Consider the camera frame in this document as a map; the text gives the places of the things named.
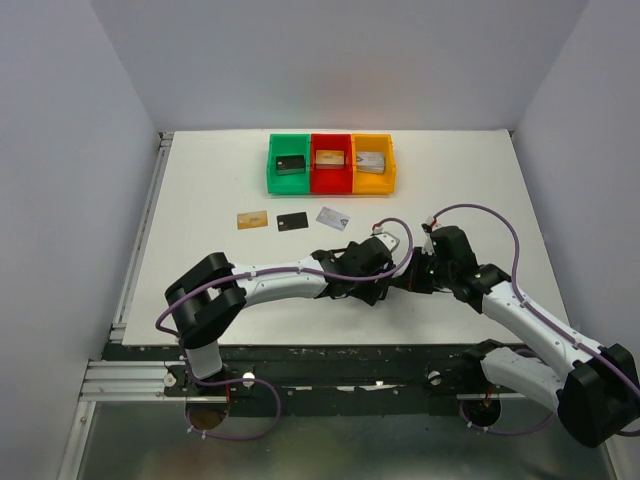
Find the silver credit card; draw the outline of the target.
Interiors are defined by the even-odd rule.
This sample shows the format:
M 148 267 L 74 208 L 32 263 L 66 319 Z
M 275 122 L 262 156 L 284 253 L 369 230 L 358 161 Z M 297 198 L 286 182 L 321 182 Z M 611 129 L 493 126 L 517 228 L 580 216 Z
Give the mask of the silver credit card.
M 344 231 L 349 224 L 350 217 L 329 207 L 322 207 L 316 221 L 330 228 Z

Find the black credit card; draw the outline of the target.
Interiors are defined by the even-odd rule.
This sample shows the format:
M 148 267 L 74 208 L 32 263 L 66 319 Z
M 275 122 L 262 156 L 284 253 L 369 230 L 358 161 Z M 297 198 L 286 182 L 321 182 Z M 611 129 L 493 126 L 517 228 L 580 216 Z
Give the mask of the black credit card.
M 287 213 L 276 216 L 279 232 L 306 229 L 309 227 L 306 212 Z

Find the gold VIP card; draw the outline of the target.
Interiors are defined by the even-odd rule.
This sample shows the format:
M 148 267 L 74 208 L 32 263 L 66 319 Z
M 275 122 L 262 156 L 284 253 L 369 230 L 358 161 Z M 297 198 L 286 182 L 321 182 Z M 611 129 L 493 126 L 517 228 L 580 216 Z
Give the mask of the gold VIP card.
M 238 230 L 262 228 L 269 224 L 266 210 L 238 213 L 236 220 Z

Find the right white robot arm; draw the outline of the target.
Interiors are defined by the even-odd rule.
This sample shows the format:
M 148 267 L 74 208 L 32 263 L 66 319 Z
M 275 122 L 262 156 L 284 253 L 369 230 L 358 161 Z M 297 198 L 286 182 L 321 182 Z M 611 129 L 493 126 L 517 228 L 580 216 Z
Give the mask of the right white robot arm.
M 496 385 L 520 393 L 555 414 L 586 447 L 632 434 L 628 428 L 639 418 L 639 379 L 629 350 L 580 335 L 524 295 L 513 274 L 479 264 L 460 228 L 441 227 L 427 236 L 431 246 L 414 248 L 394 286 L 423 294 L 449 290 L 534 353 L 526 358 L 493 340 L 482 342 L 459 370 L 467 389 Z

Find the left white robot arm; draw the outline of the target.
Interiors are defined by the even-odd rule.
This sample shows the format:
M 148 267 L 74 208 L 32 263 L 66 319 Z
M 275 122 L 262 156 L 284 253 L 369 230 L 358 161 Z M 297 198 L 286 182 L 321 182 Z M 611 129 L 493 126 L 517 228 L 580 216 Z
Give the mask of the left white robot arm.
M 218 340 L 246 307 L 305 298 L 354 297 L 369 305 L 384 296 L 395 267 L 399 240 L 375 233 L 344 249 L 317 250 L 282 266 L 230 262 L 224 253 L 206 256 L 165 291 L 179 345 L 190 365 L 187 382 L 201 395 L 214 393 L 222 380 Z

